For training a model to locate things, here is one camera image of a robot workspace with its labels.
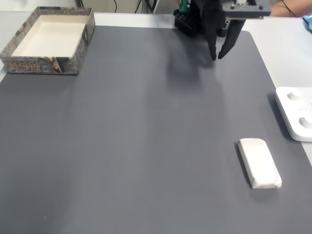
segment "person's arm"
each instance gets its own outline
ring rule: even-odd
[[[312,12],[312,0],[284,0],[284,3],[297,16],[301,17]],[[276,17],[295,17],[284,5],[278,2],[271,8],[271,16]]]

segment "white table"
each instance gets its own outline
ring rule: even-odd
[[[0,50],[30,12],[0,12]],[[97,25],[172,28],[171,15],[95,13]],[[249,19],[243,30],[251,33],[275,87],[312,87],[312,33],[302,19]],[[0,81],[6,71],[0,62]],[[312,164],[312,143],[302,143]]]

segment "white block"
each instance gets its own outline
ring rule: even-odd
[[[265,141],[245,138],[239,140],[238,147],[252,188],[269,189],[282,186],[282,179]]]

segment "wall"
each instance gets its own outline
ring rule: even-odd
[[[115,0],[117,3],[116,13],[134,13],[140,0]],[[115,11],[114,0],[82,0],[84,7],[91,7],[95,12],[111,12]],[[146,3],[143,2],[143,13],[146,14]],[[137,10],[137,13],[141,13],[142,2]]]
[[[176,0],[158,0],[157,8],[154,13],[172,15],[174,10],[178,8],[179,5]]]
[[[77,0],[0,0],[0,11],[33,11],[37,6],[77,5]]]

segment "blue object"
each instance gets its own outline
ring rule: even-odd
[[[303,20],[308,24],[309,30],[312,31],[312,16],[304,16]]]

